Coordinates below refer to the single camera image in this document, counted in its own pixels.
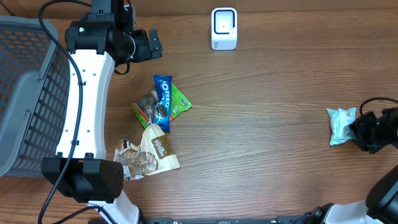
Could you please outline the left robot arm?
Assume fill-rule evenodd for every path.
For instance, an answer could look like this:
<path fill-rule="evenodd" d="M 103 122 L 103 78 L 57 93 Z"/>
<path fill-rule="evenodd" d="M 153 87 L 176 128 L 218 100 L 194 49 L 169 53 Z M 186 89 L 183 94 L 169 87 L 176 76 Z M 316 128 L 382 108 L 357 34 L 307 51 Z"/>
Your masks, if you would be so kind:
<path fill-rule="evenodd" d="M 96 210 L 105 223 L 144 223 L 141 210 L 123 190 L 123 166 L 106 159 L 104 120 L 110 80 L 121 64 L 161 58 L 158 33 L 136 30 L 129 1 L 92 1 L 73 21 L 59 49 L 70 64 L 65 123 L 55 156 L 41 171 L 52 191 Z"/>

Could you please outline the blue Oreo packet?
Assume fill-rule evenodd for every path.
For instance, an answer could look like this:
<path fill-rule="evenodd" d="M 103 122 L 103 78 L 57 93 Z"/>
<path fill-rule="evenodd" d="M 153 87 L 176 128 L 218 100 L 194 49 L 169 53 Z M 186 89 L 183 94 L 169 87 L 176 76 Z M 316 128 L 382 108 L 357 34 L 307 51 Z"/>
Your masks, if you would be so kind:
<path fill-rule="evenodd" d="M 154 121 L 162 130 L 169 132 L 172 102 L 172 77 L 155 75 L 154 81 L 158 96 L 158 103 L 154 110 Z"/>

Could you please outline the beige cookie bag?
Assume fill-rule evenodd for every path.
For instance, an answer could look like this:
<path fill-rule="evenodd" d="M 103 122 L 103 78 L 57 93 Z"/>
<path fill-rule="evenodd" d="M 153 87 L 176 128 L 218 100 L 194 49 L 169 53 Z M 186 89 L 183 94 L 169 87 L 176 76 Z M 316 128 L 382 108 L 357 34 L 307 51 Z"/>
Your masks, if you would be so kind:
<path fill-rule="evenodd" d="M 157 124 L 144 130 L 139 146 L 127 139 L 121 140 L 116 146 L 114 161 L 122 164 L 125 182 L 180 167 L 167 135 Z"/>

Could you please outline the light teal snack packet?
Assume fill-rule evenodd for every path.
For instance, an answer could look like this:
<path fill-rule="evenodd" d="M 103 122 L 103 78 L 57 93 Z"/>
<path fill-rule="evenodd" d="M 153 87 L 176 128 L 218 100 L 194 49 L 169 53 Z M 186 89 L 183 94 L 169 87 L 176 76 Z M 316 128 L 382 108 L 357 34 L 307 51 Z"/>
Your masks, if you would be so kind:
<path fill-rule="evenodd" d="M 355 107 L 348 110 L 341 108 L 337 110 L 327 108 L 326 111 L 330 119 L 330 146 L 343 144 L 344 142 L 355 138 L 354 133 L 349 127 L 356 119 Z"/>

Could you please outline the green snack bag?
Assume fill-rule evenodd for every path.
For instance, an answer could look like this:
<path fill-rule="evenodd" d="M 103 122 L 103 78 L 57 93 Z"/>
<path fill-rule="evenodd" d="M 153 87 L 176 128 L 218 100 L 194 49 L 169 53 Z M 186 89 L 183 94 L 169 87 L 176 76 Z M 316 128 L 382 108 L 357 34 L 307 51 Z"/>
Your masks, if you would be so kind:
<path fill-rule="evenodd" d="M 174 84 L 172 84 L 169 121 L 173 121 L 180 113 L 188 111 L 191 107 L 191 102 Z M 132 108 L 145 129 L 150 124 L 157 124 L 164 130 L 164 127 L 161 126 L 161 121 L 165 118 L 165 115 L 167 115 L 167 109 L 164 105 L 160 105 L 156 88 L 153 88 L 150 93 L 144 95 L 137 102 L 134 102 Z"/>

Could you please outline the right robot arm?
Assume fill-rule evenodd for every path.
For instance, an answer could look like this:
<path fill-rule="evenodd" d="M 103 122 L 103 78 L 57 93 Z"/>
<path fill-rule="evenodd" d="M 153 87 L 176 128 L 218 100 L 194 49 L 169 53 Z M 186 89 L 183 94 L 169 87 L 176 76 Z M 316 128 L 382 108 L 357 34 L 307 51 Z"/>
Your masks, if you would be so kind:
<path fill-rule="evenodd" d="M 371 154 L 386 145 L 397 147 L 397 108 L 382 110 L 377 118 L 370 111 L 358 117 L 350 129 L 354 143 Z M 369 191 L 365 201 L 347 205 L 326 204 L 304 213 L 292 223 L 397 223 L 397 167 L 391 169 Z"/>

